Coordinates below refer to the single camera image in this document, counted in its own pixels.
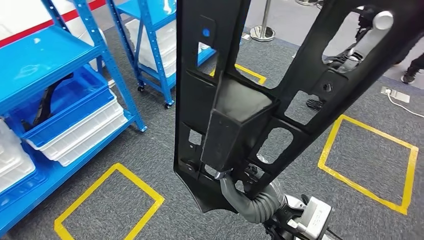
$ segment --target blue plastic bin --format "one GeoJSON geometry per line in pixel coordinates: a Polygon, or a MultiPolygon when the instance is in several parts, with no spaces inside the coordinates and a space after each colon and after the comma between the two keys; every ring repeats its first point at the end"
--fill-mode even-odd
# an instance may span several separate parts
{"type": "Polygon", "coordinates": [[[114,99],[105,79],[86,64],[74,72],[73,78],[62,81],[55,89],[51,100],[52,117],[25,132],[21,120],[32,124],[42,95],[43,92],[32,95],[25,105],[11,110],[5,118],[16,135],[30,140],[37,147],[42,147],[114,99]]]}

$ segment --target red stripe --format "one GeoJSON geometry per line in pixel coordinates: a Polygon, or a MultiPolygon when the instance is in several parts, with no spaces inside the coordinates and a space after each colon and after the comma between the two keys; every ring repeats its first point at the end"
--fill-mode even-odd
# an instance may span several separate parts
{"type": "MultiPolygon", "coordinates": [[[[93,10],[96,10],[96,9],[100,8],[101,6],[105,5],[105,0],[94,0],[94,1],[90,2],[88,5],[90,6],[90,9],[93,11],[93,10]]],[[[78,17],[78,12],[77,12],[76,9],[62,15],[62,18],[65,22],[72,20],[72,19],[75,19],[77,17],[78,17]]],[[[33,34],[37,31],[40,31],[41,29],[47,28],[50,25],[53,25],[53,20],[45,21],[45,22],[43,22],[43,23],[41,23],[37,26],[33,26],[31,28],[28,28],[27,30],[21,31],[21,32],[15,34],[15,35],[9,36],[5,39],[1,39],[0,40],[0,48],[5,46],[5,45],[8,45],[10,43],[13,43],[14,41],[17,41],[17,40],[19,40],[23,37],[26,37],[30,34],[33,34]]]]}

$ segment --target blue shelving unit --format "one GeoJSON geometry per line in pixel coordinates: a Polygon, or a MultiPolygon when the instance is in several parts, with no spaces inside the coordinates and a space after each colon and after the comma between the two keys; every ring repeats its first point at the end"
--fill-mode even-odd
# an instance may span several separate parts
{"type": "MultiPolygon", "coordinates": [[[[169,77],[166,77],[165,75],[158,42],[156,40],[156,31],[176,19],[177,2],[175,0],[127,0],[124,3],[115,5],[113,0],[107,0],[107,3],[128,60],[134,70],[139,88],[144,88],[145,84],[149,84],[163,94],[165,98],[165,107],[169,108],[172,104],[174,104],[174,100],[171,97],[171,89],[176,84],[176,74],[174,73],[169,77]],[[132,51],[130,42],[125,34],[121,14],[129,15],[140,21],[137,44],[134,52],[132,51]],[[143,26],[146,28],[157,71],[139,63],[140,42],[142,39],[143,26]],[[142,72],[157,79],[160,85],[157,85],[143,77],[142,72]]],[[[212,48],[203,50],[198,55],[198,65],[204,63],[214,53],[215,50],[212,48]]]]}
{"type": "Polygon", "coordinates": [[[90,60],[97,59],[98,63],[104,61],[119,89],[128,107],[124,112],[128,121],[67,167],[54,161],[40,161],[40,169],[47,180],[0,212],[0,237],[130,124],[135,123],[142,132],[147,129],[86,1],[74,0],[74,3],[94,46],[69,33],[51,0],[42,2],[55,24],[0,48],[0,116],[25,104],[28,96],[43,91],[90,60]]]}

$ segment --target stanchion post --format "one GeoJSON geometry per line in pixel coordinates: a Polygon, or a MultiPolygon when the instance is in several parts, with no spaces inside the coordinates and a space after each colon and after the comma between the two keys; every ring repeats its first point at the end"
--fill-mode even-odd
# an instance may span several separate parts
{"type": "Polygon", "coordinates": [[[271,6],[271,0],[266,0],[265,11],[263,13],[263,19],[262,19],[262,25],[254,26],[250,30],[250,36],[252,37],[252,39],[256,41],[269,42],[269,41],[272,41],[276,36],[276,32],[272,28],[267,26],[268,14],[270,13],[270,6],[271,6]]]}

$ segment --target black shoe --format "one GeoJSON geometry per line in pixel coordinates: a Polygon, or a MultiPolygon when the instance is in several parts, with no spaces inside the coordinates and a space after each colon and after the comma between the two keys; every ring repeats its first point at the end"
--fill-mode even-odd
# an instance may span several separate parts
{"type": "Polygon", "coordinates": [[[414,67],[408,67],[408,70],[406,70],[405,75],[403,75],[400,80],[404,84],[412,84],[415,81],[415,75],[418,73],[419,69],[414,67]]]}

